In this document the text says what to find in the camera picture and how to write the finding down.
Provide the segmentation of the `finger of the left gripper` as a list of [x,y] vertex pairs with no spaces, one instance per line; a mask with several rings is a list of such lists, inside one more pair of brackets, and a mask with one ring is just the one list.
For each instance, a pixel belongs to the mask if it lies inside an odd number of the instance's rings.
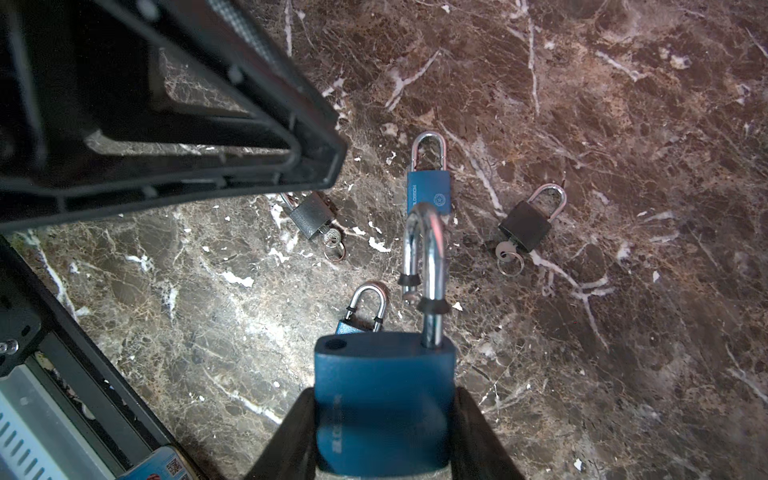
[[232,1],[5,1],[1,228],[332,187],[338,116]]

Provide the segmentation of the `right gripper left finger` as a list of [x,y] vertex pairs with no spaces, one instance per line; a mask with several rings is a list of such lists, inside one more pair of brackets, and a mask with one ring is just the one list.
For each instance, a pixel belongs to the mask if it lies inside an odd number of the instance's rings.
[[317,447],[314,389],[301,392],[244,479],[316,477]]

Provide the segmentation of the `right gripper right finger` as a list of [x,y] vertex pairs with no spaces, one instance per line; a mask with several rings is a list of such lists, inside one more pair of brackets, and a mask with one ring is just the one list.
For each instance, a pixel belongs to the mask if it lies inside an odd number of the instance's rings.
[[470,393],[455,389],[450,414],[450,468],[453,480],[524,480]]

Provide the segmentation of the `large blue padlock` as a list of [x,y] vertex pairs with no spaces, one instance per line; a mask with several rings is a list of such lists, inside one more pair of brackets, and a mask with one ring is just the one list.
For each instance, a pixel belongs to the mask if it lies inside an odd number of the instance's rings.
[[457,350],[443,336],[446,248],[437,209],[419,203],[404,231],[398,280],[421,297],[419,333],[329,335],[315,346],[315,438],[320,470],[351,477],[427,474],[449,462]]

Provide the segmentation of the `black padlock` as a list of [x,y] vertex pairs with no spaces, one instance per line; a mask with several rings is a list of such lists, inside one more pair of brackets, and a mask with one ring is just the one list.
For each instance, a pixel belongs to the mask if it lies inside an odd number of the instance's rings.
[[[553,191],[559,197],[555,209],[548,214],[534,206],[534,202],[546,191]],[[514,277],[524,270],[525,260],[521,252],[529,254],[535,250],[548,235],[553,220],[565,209],[567,203],[567,193],[562,186],[546,183],[539,186],[527,200],[522,200],[513,207],[498,225],[499,230],[505,235],[505,240],[497,244],[495,256],[497,266],[503,275]],[[518,262],[519,268],[514,274],[510,274],[501,265],[513,260]]]

